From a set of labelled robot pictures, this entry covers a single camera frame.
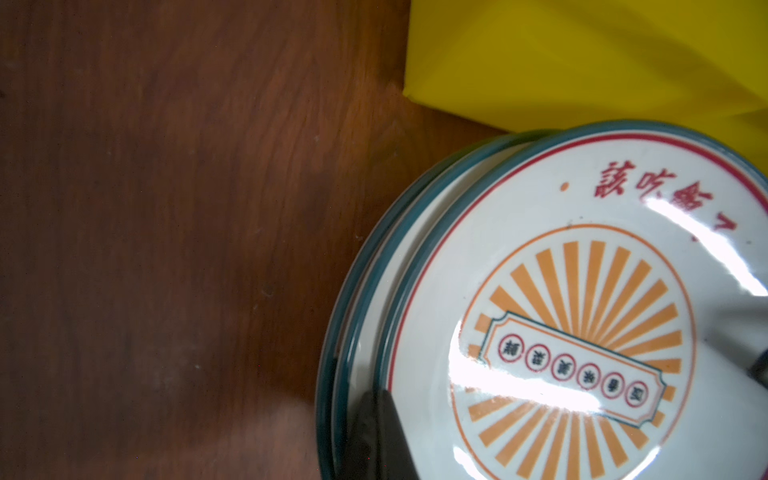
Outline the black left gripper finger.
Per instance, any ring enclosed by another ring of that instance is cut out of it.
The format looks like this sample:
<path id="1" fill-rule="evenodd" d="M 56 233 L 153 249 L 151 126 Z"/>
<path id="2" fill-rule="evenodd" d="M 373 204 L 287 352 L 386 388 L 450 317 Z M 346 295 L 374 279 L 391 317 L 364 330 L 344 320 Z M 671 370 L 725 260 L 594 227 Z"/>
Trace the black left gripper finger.
<path id="1" fill-rule="evenodd" d="M 339 478 L 419 479 L 393 397 L 388 390 L 374 390 L 363 395 L 345 445 Z"/>

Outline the white plate green quatrefoil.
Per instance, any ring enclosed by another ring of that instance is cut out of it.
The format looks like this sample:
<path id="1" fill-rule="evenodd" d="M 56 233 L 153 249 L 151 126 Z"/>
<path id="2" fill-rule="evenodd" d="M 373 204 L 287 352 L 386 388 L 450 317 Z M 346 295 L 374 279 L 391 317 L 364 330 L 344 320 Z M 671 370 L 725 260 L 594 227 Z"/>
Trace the white plate green quatrefoil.
<path id="1" fill-rule="evenodd" d="M 371 231 L 337 296 L 319 363 L 315 427 L 322 478 L 339 470 L 355 409 L 371 387 L 382 318 L 419 245 L 474 182 L 548 134 L 506 134 L 455 152 L 415 180 Z"/>

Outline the white plate orange sunburst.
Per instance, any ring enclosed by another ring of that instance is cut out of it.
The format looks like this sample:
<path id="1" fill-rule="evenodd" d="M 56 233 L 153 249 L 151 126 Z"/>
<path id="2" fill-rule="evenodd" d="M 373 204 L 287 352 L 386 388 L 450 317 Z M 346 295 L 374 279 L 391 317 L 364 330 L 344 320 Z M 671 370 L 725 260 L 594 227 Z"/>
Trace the white plate orange sunburst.
<path id="1" fill-rule="evenodd" d="M 423 479 L 763 479 L 767 179 L 649 121 L 535 141 L 432 228 L 375 383 Z"/>

